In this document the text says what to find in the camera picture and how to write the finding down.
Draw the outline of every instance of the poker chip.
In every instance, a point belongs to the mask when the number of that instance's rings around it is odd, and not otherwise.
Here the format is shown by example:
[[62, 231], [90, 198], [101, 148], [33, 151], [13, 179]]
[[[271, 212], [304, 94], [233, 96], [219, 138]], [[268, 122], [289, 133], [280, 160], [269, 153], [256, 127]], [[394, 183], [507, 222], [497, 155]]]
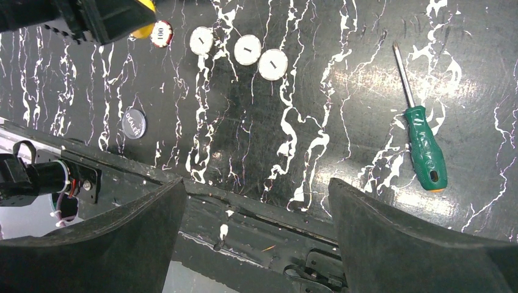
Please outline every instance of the poker chip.
[[205, 26], [199, 26], [191, 34], [189, 46], [191, 51], [199, 56], [204, 56], [210, 52], [212, 45], [214, 44], [214, 35], [212, 28], [209, 29]]
[[122, 131], [129, 139], [139, 139], [146, 131], [144, 114], [137, 109], [130, 109], [122, 117]]
[[163, 20], [157, 21], [153, 28], [153, 32], [151, 32], [151, 42], [159, 48], [165, 48], [169, 45], [172, 39], [173, 28], [171, 25]]
[[261, 41], [254, 35], [243, 35], [234, 46], [234, 56], [241, 65], [252, 65], [261, 56]]
[[286, 74], [288, 58], [279, 49], [270, 49], [259, 59], [259, 73], [267, 81], [276, 81]]

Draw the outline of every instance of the yellow object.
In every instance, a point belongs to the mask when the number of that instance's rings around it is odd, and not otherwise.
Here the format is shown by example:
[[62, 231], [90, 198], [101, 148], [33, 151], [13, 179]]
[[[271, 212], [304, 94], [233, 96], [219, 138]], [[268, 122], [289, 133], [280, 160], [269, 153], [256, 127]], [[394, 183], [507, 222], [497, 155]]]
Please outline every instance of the yellow object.
[[[138, 0], [140, 3], [144, 4], [147, 8], [151, 9], [153, 12], [156, 12], [155, 5], [151, 2], [151, 0]], [[155, 27], [154, 23], [151, 23], [147, 26], [141, 27], [140, 29], [131, 33], [133, 37], [136, 38], [147, 38], [153, 32], [153, 28]]]

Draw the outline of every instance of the green screwdriver handle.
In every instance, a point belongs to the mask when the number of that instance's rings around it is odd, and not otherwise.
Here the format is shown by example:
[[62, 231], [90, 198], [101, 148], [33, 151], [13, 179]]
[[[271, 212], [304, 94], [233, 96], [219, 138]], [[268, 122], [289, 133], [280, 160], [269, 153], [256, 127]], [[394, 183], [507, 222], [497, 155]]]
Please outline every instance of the green screwdriver handle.
[[425, 108], [408, 108], [404, 116], [409, 125], [412, 162], [417, 179], [424, 189], [441, 191], [448, 185], [446, 163], [432, 129], [426, 122]]

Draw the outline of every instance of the screw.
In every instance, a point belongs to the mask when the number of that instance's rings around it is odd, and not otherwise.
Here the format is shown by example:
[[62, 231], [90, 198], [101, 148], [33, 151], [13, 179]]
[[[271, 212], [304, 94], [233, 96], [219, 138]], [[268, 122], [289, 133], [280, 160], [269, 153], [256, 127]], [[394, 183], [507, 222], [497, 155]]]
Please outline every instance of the screw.
[[84, 190], [86, 190], [86, 191], [89, 191], [90, 189], [92, 189], [92, 183], [88, 180], [85, 180], [82, 183], [82, 188], [84, 188]]

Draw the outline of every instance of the cable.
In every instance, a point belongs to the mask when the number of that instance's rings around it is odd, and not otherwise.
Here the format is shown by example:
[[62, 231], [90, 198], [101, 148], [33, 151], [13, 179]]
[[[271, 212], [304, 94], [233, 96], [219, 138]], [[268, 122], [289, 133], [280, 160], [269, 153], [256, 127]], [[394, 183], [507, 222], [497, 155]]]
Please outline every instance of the cable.
[[61, 217], [61, 202], [63, 201], [63, 197], [65, 197], [65, 192], [61, 192], [56, 202], [56, 211], [51, 213], [51, 215], [56, 216], [58, 222], [56, 223], [56, 227], [65, 228], [67, 225], [65, 224], [65, 220]]
[[68, 193], [68, 199], [72, 199], [74, 197], [74, 191], [76, 190], [76, 180], [72, 181], [72, 187], [70, 188], [70, 193]]

